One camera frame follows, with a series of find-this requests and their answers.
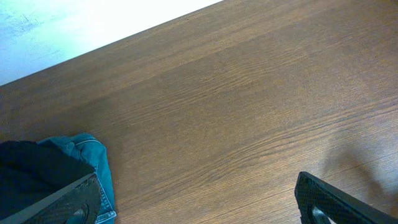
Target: blue cloth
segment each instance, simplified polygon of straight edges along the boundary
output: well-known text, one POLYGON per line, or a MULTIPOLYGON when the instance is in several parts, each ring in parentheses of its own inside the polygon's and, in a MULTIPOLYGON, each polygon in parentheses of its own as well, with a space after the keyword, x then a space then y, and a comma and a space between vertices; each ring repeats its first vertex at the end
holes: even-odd
POLYGON ((39 141, 42 146, 57 146, 66 155, 90 164, 94 167, 101 186, 101 209, 96 224, 113 224, 114 195, 111 171, 106 158, 106 148, 90 134, 78 134, 74 137, 51 137, 39 141))

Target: brown wooden surface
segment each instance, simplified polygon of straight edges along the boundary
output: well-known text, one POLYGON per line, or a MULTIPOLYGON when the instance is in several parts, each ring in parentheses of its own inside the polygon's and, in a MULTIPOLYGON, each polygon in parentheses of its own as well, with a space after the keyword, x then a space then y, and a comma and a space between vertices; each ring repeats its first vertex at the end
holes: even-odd
POLYGON ((0 87, 0 139, 95 135, 116 223, 298 223, 301 170, 394 215, 397 86, 396 1, 224 1, 0 87))

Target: denim jeans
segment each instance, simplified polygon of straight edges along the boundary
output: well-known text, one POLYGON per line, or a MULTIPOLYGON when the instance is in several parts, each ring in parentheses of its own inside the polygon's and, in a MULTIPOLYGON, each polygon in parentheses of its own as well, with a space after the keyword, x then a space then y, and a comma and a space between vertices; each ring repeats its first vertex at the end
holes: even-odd
POLYGON ((113 224, 114 195, 111 171, 106 158, 106 148, 90 134, 78 134, 74 137, 51 137, 38 142, 42 146, 57 146, 65 154, 94 167, 101 186, 101 208, 96 224, 113 224))

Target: black fabric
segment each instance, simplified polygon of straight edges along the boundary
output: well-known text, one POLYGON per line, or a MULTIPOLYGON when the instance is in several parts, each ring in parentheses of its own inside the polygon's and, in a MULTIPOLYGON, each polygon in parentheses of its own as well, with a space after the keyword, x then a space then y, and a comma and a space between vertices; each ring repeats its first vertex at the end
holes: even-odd
POLYGON ((93 172, 56 147, 29 141, 0 144, 0 220, 93 172))

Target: white surface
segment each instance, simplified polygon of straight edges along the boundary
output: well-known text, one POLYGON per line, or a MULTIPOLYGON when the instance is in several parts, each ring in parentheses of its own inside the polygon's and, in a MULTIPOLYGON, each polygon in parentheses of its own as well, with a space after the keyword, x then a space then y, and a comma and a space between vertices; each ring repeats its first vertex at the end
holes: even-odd
POLYGON ((221 0, 1 0, 0 85, 221 0))

